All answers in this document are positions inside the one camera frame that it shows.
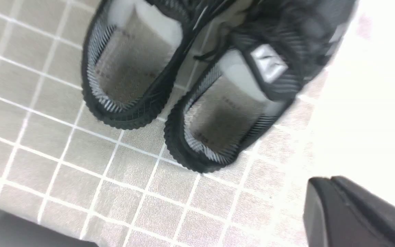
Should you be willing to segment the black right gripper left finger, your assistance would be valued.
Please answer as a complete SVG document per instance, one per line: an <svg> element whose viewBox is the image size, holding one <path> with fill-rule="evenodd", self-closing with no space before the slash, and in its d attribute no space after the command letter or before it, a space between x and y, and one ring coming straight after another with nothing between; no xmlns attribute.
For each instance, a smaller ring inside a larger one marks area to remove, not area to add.
<svg viewBox="0 0 395 247"><path fill-rule="evenodd" d="M97 247L0 210L0 247Z"/></svg>

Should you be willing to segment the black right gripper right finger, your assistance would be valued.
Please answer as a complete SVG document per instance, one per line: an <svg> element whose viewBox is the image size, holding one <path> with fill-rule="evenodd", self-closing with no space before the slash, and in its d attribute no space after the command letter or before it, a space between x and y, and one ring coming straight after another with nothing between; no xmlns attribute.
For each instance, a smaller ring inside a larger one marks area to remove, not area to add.
<svg viewBox="0 0 395 247"><path fill-rule="evenodd" d="M395 247L395 206L343 176L309 178L303 224L310 247Z"/></svg>

